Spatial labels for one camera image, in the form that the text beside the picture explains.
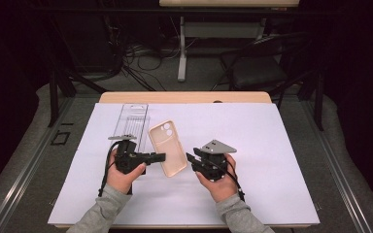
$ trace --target hand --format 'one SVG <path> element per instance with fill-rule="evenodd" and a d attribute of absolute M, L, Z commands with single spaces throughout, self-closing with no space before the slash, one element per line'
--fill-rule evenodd
<path fill-rule="evenodd" d="M 115 162 L 116 155 L 117 150 L 113 150 L 111 152 L 109 164 Z M 108 171 L 107 184 L 117 191 L 126 194 L 132 186 L 132 183 L 145 171 L 146 166 L 145 163 L 141 163 L 132 172 L 125 175 L 117 169 L 115 164 L 113 164 Z"/>
<path fill-rule="evenodd" d="M 232 174 L 232 176 L 236 177 L 234 173 L 235 164 L 236 164 L 235 160 L 232 158 L 230 154 L 227 154 L 227 153 L 225 154 L 225 158 L 226 158 L 226 161 L 230 163 L 227 166 L 227 171 L 230 174 Z M 201 184 L 204 185 L 210 191 L 211 196 L 216 202 L 223 201 L 227 199 L 228 197 L 234 195 L 238 191 L 235 181 L 233 181 L 226 174 L 225 176 L 223 176 L 223 178 L 217 180 L 216 182 L 209 181 L 200 172 L 196 172 L 196 176 L 198 177 L 198 180 L 201 182 Z"/>

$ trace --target person's right hand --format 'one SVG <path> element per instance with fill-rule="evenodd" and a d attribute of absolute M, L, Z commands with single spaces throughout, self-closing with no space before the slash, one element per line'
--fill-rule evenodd
<path fill-rule="evenodd" d="M 227 170 L 230 174 L 232 174 L 235 178 L 236 175 L 234 173 L 235 170 L 235 160 L 232 158 L 230 154 L 225 154 L 226 161 L 228 161 L 230 164 L 227 166 Z M 202 185 L 204 185 L 211 193 L 211 196 L 213 197 L 214 201 L 220 202 L 228 197 L 234 195 L 237 193 L 237 185 L 235 182 L 225 174 L 221 179 L 211 182 L 208 179 L 204 177 L 200 172 L 196 172 L 196 176 L 198 177 L 198 180 L 201 182 Z"/>

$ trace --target white tabletop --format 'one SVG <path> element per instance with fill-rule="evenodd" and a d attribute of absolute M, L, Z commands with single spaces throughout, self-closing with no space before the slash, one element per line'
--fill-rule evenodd
<path fill-rule="evenodd" d="M 96 104 L 49 224 L 72 225 L 94 204 L 122 104 Z M 236 172 L 252 212 L 268 225 L 320 223 L 280 114 L 274 104 L 150 104 L 149 127 L 174 121 L 185 152 L 213 139 L 238 151 Z M 147 139 L 145 152 L 153 146 Z M 190 164 L 165 177 L 159 164 L 133 184 L 116 227 L 220 227 L 215 204 Z"/>

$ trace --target phone case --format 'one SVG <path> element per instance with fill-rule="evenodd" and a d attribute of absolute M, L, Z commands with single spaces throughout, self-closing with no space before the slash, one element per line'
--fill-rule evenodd
<path fill-rule="evenodd" d="M 173 177 L 186 168 L 187 157 L 172 120 L 166 120 L 152 127 L 149 134 L 155 152 L 166 153 L 165 161 L 161 162 L 165 176 Z"/>

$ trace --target gray sleeve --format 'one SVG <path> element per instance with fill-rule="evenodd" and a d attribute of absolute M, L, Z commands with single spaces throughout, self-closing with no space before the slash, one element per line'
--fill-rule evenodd
<path fill-rule="evenodd" d="M 238 194 L 229 197 L 216 204 L 220 219 L 225 222 L 233 233 L 259 232 L 273 233 L 274 231 L 265 226 L 251 213 L 251 208 L 241 199 Z"/>
<path fill-rule="evenodd" d="M 131 195 L 122 194 L 105 185 L 102 197 L 67 232 L 108 232 L 115 218 L 129 201 Z"/>

